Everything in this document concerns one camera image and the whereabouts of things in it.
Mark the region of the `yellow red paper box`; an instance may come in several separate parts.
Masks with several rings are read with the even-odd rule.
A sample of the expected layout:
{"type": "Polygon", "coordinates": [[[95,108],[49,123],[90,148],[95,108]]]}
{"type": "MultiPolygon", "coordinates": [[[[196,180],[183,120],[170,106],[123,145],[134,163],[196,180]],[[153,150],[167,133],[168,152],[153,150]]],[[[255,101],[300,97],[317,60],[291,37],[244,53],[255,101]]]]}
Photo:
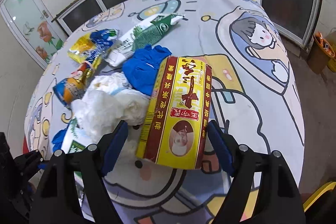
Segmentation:
{"type": "Polygon", "coordinates": [[[193,57],[159,67],[135,155],[175,169],[199,169],[210,117],[212,68],[193,57]]]}

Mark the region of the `blue cartoon snack bag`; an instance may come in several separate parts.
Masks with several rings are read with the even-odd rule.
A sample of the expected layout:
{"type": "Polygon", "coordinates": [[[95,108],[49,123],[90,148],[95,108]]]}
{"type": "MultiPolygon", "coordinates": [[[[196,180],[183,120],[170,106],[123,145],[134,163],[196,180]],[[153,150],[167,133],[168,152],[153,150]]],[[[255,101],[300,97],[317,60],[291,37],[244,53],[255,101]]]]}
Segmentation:
{"type": "Polygon", "coordinates": [[[54,94],[66,108],[70,109],[71,103],[84,95],[94,72],[92,64],[84,61],[68,78],[61,80],[53,87],[54,94]]]}

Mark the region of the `blue glove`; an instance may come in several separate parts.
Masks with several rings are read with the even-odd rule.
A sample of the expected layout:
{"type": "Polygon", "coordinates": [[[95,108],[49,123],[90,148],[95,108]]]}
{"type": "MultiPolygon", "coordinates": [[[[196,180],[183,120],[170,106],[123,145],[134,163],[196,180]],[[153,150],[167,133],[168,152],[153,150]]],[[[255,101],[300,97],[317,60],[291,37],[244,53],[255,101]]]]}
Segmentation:
{"type": "Polygon", "coordinates": [[[151,96],[161,62],[170,55],[168,48],[146,45],[123,63],[122,72],[135,90],[151,96]]]}
{"type": "Polygon", "coordinates": [[[67,130],[68,128],[66,127],[55,134],[55,136],[52,139],[52,144],[53,144],[52,152],[55,152],[61,149],[67,130]]]}

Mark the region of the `yellow snack bag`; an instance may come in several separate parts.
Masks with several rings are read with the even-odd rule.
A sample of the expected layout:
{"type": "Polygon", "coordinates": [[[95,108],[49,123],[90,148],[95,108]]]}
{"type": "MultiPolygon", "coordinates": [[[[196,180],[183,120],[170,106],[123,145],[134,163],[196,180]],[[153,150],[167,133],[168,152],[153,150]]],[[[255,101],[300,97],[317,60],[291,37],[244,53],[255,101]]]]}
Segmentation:
{"type": "Polygon", "coordinates": [[[67,54],[72,60],[79,64],[84,63],[85,61],[93,64],[97,55],[97,46],[91,39],[91,33],[80,37],[70,47],[67,54]]]}

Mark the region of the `blue snack wrapper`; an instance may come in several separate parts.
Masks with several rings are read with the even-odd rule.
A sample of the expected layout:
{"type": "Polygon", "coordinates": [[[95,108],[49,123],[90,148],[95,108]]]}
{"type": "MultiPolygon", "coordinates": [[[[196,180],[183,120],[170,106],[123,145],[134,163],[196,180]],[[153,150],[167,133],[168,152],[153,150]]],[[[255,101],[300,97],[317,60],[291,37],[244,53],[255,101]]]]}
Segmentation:
{"type": "Polygon", "coordinates": [[[119,37],[118,29],[103,29],[90,34],[90,41],[94,44],[94,49],[90,51],[87,61],[101,57],[104,59],[110,52],[111,47],[117,43],[119,37]]]}

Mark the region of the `green white milk carton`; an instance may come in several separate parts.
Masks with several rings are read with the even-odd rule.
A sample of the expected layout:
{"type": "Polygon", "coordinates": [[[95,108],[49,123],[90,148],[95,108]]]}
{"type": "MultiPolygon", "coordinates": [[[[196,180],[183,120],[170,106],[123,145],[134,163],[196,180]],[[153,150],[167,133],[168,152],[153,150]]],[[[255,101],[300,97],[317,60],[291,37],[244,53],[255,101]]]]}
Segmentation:
{"type": "Polygon", "coordinates": [[[121,65],[136,50],[155,45],[184,18],[184,15],[171,13],[155,14],[144,19],[118,39],[105,61],[112,67],[121,65]]]}

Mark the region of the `yellow rim trash bin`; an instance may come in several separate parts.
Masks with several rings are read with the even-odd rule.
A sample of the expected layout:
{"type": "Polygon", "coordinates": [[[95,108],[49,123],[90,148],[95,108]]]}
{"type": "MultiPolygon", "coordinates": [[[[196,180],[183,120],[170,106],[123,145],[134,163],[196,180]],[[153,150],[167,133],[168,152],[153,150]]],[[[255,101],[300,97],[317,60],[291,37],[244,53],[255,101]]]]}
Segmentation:
{"type": "Polygon", "coordinates": [[[320,197],[322,197],[325,193],[331,192],[334,190],[336,185],[335,181],[330,181],[323,186],[319,187],[304,203],[303,203],[303,210],[306,212],[311,205],[313,205],[320,197]]]}

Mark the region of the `cartoon print tablecloth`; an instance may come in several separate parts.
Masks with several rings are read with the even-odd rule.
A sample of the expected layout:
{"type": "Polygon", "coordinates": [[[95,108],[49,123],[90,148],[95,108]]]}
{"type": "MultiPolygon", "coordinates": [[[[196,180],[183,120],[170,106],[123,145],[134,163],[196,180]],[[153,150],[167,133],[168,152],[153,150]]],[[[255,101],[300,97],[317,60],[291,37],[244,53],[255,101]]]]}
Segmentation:
{"type": "MultiPolygon", "coordinates": [[[[71,126],[71,112],[54,86],[77,69],[68,49],[78,38],[105,28],[122,34],[146,18],[177,12],[183,20],[160,45],[174,56],[192,56],[213,71],[209,117],[254,151],[284,155],[293,177],[302,173],[305,129],[293,69],[274,24],[260,0],[127,0],[106,11],[85,2],[88,17],[49,62],[31,97],[25,118],[24,151],[52,154],[52,139],[71,126]]],[[[125,223],[211,223],[231,185],[206,143],[198,170],[179,170],[135,157],[136,144],[122,151],[104,182],[125,223]]]]}

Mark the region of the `brown waste bucket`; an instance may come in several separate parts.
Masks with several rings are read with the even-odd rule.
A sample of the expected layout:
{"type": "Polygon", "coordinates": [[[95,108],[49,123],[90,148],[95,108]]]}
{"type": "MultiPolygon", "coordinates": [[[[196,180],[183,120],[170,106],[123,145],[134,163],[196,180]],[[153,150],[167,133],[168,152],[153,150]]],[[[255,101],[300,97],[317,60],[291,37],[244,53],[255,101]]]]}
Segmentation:
{"type": "Polygon", "coordinates": [[[335,49],[323,34],[313,35],[313,45],[307,57],[307,64],[315,74],[321,74],[325,67],[335,73],[335,49]]]}

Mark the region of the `floral glass door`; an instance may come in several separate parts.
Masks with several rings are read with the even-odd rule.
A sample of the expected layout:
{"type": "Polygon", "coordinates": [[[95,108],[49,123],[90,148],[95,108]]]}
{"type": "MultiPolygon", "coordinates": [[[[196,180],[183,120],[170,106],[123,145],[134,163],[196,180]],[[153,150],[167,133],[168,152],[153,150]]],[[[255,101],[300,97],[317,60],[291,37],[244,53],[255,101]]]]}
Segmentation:
{"type": "Polygon", "coordinates": [[[1,16],[20,45],[43,69],[67,39],[42,0],[1,0],[1,16]]]}

